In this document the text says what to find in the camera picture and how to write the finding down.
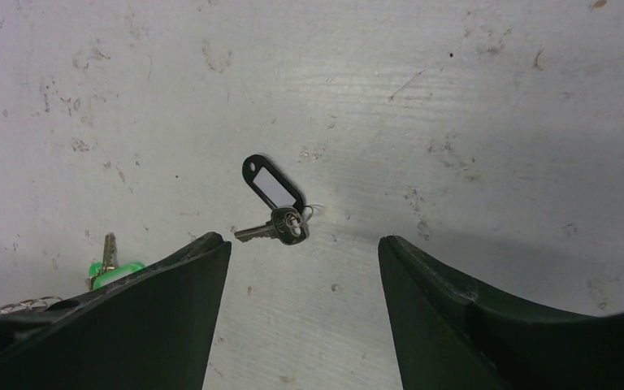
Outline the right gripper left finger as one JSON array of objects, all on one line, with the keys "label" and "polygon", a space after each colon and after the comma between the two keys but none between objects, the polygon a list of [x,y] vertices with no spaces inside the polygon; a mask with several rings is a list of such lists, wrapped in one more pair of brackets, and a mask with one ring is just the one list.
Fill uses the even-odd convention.
[{"label": "right gripper left finger", "polygon": [[44,310],[0,314],[0,389],[199,389],[232,245],[208,232]]}]

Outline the key with green tag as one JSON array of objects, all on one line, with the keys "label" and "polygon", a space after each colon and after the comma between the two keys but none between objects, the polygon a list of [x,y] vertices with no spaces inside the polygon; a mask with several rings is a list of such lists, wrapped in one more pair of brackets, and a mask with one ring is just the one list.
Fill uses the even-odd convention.
[{"label": "key with green tag", "polygon": [[90,291],[103,287],[127,275],[145,268],[142,262],[129,262],[119,265],[117,261],[117,244],[115,234],[109,232],[104,239],[102,260],[89,267],[87,279]]}]

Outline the metal disc with keyrings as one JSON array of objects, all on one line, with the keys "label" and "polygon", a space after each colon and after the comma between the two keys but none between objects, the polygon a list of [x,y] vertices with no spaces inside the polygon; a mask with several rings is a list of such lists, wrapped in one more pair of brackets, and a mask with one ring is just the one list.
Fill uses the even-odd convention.
[{"label": "metal disc with keyrings", "polygon": [[12,314],[20,311],[25,312],[41,312],[53,304],[62,301],[61,297],[56,296],[46,296],[46,297],[38,297],[32,299],[26,299],[23,301],[18,301],[15,303],[3,305],[0,307],[0,315]]}]

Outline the key with black head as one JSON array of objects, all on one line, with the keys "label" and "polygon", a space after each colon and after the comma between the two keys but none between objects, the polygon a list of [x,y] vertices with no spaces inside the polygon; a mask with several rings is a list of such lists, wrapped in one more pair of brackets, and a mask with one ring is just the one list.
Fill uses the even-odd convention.
[{"label": "key with black head", "polygon": [[262,225],[234,232],[238,241],[269,238],[291,246],[309,238],[308,222],[314,215],[314,207],[306,204],[297,186],[267,156],[252,154],[246,158],[242,176],[271,209],[271,214]]}]

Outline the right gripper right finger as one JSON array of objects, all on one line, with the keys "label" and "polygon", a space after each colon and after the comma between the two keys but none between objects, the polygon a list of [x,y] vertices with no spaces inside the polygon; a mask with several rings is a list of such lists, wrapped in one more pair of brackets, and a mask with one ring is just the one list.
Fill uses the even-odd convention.
[{"label": "right gripper right finger", "polygon": [[378,260],[403,388],[624,389],[624,312],[516,297],[399,236]]}]

